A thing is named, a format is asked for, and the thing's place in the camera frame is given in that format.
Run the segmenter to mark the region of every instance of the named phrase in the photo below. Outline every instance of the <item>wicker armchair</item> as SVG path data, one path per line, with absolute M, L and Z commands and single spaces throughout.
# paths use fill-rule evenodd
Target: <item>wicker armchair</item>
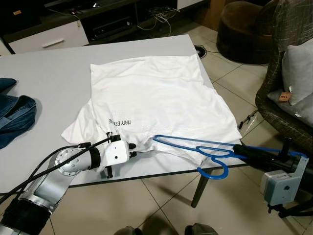
M 280 0 L 274 14 L 272 38 L 273 48 L 268 72 L 256 95 L 256 106 L 266 121 L 283 136 L 291 137 L 305 153 L 312 157 L 312 128 L 281 110 L 267 98 L 267 94 L 283 88 L 281 67 L 287 46 L 300 45 L 313 38 L 313 1 Z

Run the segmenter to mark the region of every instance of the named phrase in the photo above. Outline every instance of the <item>white drawer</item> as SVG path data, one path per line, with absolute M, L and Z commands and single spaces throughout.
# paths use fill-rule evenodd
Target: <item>white drawer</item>
M 177 0 L 177 9 L 183 9 L 203 0 Z
M 71 22 L 9 43 L 15 53 L 80 47 L 88 44 L 80 21 Z

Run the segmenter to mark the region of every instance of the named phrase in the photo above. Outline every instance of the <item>robotic arm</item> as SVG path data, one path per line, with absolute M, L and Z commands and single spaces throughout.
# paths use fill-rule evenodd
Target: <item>robotic arm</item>
M 106 170 L 112 177 L 111 166 L 127 162 L 136 155 L 130 152 L 135 144 L 120 140 L 120 136 L 108 133 L 110 142 L 91 148 L 57 170 L 33 181 L 25 192 L 6 209 L 0 222 L 0 235 L 38 235 L 51 214 L 59 205 L 72 180 L 82 171 Z M 55 154 L 48 168 L 57 166 L 82 151 L 67 148 Z

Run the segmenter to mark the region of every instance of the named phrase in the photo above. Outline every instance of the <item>table leg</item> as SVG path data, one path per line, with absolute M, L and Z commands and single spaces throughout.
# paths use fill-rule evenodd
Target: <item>table leg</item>
M 208 174 L 211 174 L 213 170 L 211 169 L 205 169 L 204 170 L 206 173 Z M 191 206 L 193 208 L 195 208 L 201 198 L 201 195 L 205 189 L 205 186 L 207 184 L 207 181 L 209 179 L 204 177 L 204 176 L 201 176 L 200 179 L 199 179 L 199 183 L 198 183 L 198 186 L 197 186 L 197 189 L 196 189 L 196 192 L 195 192 L 195 195 L 194 195 L 194 198 L 192 199 L 192 202 L 191 202 Z

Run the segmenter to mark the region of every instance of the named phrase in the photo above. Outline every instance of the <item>orange tag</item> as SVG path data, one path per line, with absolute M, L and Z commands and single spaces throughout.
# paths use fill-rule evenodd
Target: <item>orange tag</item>
M 21 10 L 18 10 L 18 11 L 14 11 L 14 12 L 13 12 L 13 15 L 17 16 L 17 15 L 19 15 L 19 14 L 21 14 L 21 13 L 22 13 Z
M 290 92 L 282 92 L 278 100 L 280 102 L 287 102 L 289 101 L 290 97 L 291 97 Z

